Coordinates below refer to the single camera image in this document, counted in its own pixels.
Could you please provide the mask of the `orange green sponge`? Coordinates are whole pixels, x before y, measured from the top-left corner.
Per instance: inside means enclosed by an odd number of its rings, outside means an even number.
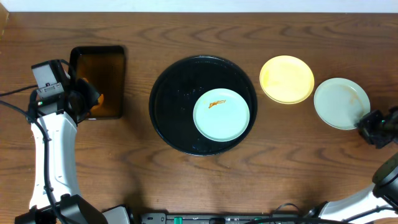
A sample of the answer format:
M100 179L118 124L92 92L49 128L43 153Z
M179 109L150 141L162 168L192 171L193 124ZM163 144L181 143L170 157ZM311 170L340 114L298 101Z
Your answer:
M85 102L85 110L90 112L99 108L104 101L104 96L86 78L79 78L80 91Z

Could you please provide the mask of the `green plate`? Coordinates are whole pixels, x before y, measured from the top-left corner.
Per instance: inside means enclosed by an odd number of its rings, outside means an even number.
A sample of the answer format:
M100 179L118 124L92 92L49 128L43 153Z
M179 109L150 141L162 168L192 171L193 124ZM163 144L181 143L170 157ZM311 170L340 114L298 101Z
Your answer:
M240 137L250 122L245 99L233 90L216 88L204 93L193 107L193 122L207 139L216 142Z
M315 91L314 106L318 116L336 129L351 130L371 110L366 92L345 78L331 78Z

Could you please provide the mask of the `yellow plate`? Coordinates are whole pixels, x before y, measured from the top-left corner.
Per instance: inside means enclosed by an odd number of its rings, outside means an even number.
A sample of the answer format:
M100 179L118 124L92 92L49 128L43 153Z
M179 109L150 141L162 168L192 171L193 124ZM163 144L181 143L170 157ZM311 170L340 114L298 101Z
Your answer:
M306 100L312 94L315 78L303 60L280 55L269 59L262 66L259 83L270 99L291 105Z

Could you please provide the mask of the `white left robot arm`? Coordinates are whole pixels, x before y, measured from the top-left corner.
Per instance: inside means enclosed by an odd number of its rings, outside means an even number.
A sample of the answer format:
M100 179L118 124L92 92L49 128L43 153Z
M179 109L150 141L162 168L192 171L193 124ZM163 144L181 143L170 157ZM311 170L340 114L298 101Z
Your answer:
M29 211L16 223L107 223L80 193L76 176L78 123L97 104L100 93L84 79L39 85L22 114L35 140L35 187Z

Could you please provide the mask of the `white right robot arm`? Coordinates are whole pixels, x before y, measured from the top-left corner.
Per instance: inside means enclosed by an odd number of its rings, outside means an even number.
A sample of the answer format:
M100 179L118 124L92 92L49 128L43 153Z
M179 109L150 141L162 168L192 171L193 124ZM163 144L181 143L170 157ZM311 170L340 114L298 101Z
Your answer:
M383 115L374 110L356 124L359 135L381 149L397 142L397 107ZM372 184L358 193L334 202L324 202L310 210L306 217L346 223L371 223L397 217L397 154L384 162L372 177Z

